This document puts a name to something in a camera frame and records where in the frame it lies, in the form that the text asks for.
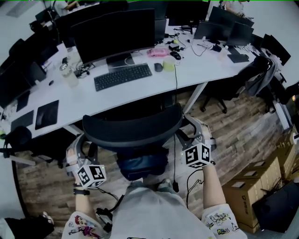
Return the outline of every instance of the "desk leg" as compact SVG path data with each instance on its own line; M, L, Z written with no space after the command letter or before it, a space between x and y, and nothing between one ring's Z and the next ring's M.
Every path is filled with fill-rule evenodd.
M83 134L83 131L75 125L64 126L64 129L66 129L67 131L71 132L74 135Z
M195 103L198 96L202 93L202 91L204 90L206 85L207 85L207 82L198 84L196 86L196 89L192 93L192 96L190 97L190 99L188 100L187 104L185 105L185 107L183 109L184 114L186 114L191 109L192 105Z
M29 159L22 159L22 158L15 157L15 156L12 156L12 155L10 155L10 157L8 159L10 159L11 161L24 163L24 164L31 165L31 166L36 165L35 161L29 160Z

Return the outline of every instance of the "white t-shirt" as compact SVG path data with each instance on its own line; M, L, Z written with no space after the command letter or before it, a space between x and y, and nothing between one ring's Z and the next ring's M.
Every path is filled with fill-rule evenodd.
M67 15L67 10L65 10L66 6L67 6L67 3L64 0L63 1L57 0L55 2L54 7L59 16Z
M244 8L243 3L239 1L227 1L225 6L229 7L236 13L243 12Z
M80 212L71 215L62 239L99 239L103 230ZM137 188L113 215L110 239L247 239L228 204L207 208L200 221L179 195Z
M14 234L4 218L0 218L0 237L2 239L14 239Z

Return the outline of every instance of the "keyboard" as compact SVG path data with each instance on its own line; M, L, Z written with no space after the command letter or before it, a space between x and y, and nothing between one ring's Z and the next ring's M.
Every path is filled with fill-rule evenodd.
M110 72L94 78L96 91L126 83L132 80L137 80L152 75L147 64L123 67L124 69L115 72Z
M233 63L248 62L248 57L245 54L229 54L228 57L232 60Z

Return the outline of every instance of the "water bottle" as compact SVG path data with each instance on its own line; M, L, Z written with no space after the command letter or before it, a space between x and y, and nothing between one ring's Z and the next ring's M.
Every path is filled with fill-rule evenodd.
M222 48L217 58L218 60L222 61L227 55L228 55L228 46L225 46L225 48Z

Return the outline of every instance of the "shirt sleeve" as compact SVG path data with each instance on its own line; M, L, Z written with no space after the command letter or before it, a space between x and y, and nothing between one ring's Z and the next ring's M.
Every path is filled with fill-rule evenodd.
M96 220L76 211L66 223L62 239L101 239L105 234Z
M216 238L247 239L246 234L239 229L228 204L204 209L201 221L213 232Z

